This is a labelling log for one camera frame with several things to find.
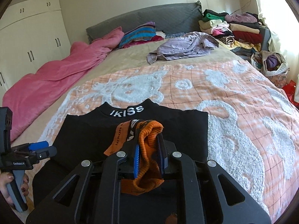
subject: pillow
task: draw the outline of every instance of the pillow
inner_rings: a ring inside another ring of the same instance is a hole
[[[147,40],[147,41],[145,41],[145,40],[132,41],[131,43],[125,44],[125,45],[123,46],[123,49],[125,49],[125,48],[129,48],[129,47],[131,47],[131,46],[133,46],[133,45],[145,44],[145,43],[149,43],[149,42],[157,42],[157,41],[161,41],[161,40],[163,40],[163,39],[164,39],[164,38],[163,38],[162,36],[155,35],[154,37],[152,37],[151,40]]]
[[[118,48],[122,48],[125,44],[132,41],[151,40],[156,35],[156,27],[154,22],[147,22],[137,28],[125,33]]]

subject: pink clothing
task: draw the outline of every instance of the pink clothing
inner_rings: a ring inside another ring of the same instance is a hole
[[[15,140],[42,112],[101,63],[121,41],[118,27],[91,45],[75,42],[71,54],[63,60],[44,64],[35,74],[27,74],[3,96],[3,107],[13,112],[11,140]]]
[[[203,32],[203,33],[207,33],[207,34],[211,35],[211,34],[213,34],[213,31],[214,31],[215,29],[229,28],[229,24],[217,25],[217,26],[212,27],[212,28],[210,28],[210,29],[202,29],[201,26],[199,26],[199,27],[200,27],[201,32]]]
[[[223,35],[224,33],[222,33],[221,29],[215,29],[212,33],[212,36],[216,36],[216,35]]]

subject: white cabinet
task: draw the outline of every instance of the white cabinet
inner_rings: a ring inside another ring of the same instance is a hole
[[[28,0],[10,6],[0,19],[3,88],[8,90],[48,61],[69,56],[70,47],[59,0]]]

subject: black t-shirt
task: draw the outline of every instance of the black t-shirt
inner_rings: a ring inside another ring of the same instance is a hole
[[[172,141],[178,151],[189,155],[193,160],[206,161],[208,154],[207,112],[171,109],[159,106],[150,99],[126,109],[114,108],[105,102],[85,115],[67,115],[53,144],[57,148],[57,155],[45,164],[33,180],[35,204],[49,194],[81,161],[104,160],[106,158],[104,151],[113,142],[117,126],[132,119],[158,121],[164,127],[163,138]],[[165,182],[156,190],[138,197],[122,194],[122,223],[130,223],[126,220],[129,213],[132,215],[140,213],[140,206],[144,206],[142,201],[151,206],[154,212],[160,211],[163,205],[172,203],[165,209],[165,212],[161,213],[160,221],[164,222],[171,212],[176,211],[176,197],[173,189],[175,189],[173,183]],[[136,203],[136,207],[128,206],[130,203]],[[152,223],[152,217],[148,216],[145,220],[145,215],[145,213],[137,215],[140,218],[138,221]]]

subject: gray headboard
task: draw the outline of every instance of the gray headboard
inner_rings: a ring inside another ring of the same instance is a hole
[[[123,32],[133,30],[149,21],[156,23],[156,31],[165,34],[200,31],[198,20],[202,18],[201,3],[177,3],[153,6],[124,13],[86,29],[89,43],[122,26]]]

